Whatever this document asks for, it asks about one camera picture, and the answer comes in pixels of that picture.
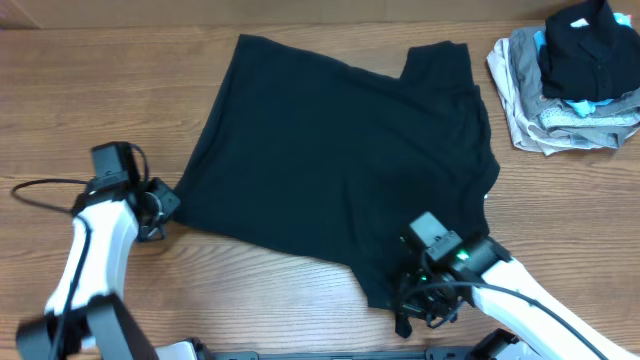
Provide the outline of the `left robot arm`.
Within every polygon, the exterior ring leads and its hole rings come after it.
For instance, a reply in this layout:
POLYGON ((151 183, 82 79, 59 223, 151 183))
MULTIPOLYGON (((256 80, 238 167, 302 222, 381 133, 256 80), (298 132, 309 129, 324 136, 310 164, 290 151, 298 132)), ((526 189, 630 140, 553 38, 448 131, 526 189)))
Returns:
POLYGON ((43 317, 16 332, 22 358, 66 359, 91 348, 104 360, 209 358, 195 338, 153 346, 123 302, 132 245, 165 238, 165 225, 180 204, 161 179, 137 168, 142 153, 129 142, 92 148, 95 176, 65 212, 74 237, 63 275, 43 317))

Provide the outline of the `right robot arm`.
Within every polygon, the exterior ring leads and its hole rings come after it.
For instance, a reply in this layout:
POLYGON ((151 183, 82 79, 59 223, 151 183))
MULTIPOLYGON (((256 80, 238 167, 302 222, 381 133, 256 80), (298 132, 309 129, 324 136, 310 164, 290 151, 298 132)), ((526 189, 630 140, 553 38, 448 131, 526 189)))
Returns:
POLYGON ((414 317, 435 329, 469 304, 503 324, 469 359, 632 359, 548 293, 524 265, 489 236, 460 237, 426 212, 400 237, 418 262, 402 275, 393 306, 396 332, 414 317))

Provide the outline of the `black t-shirt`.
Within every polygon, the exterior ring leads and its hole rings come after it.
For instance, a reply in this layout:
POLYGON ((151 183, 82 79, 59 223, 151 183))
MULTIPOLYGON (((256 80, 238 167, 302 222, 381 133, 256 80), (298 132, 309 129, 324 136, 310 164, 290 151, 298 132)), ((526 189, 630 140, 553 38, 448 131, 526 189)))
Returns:
POLYGON ((351 269, 394 312, 418 262, 400 239, 426 212, 485 235, 499 164, 468 48, 411 48, 388 77, 242 35, 175 192, 175 220, 351 269))

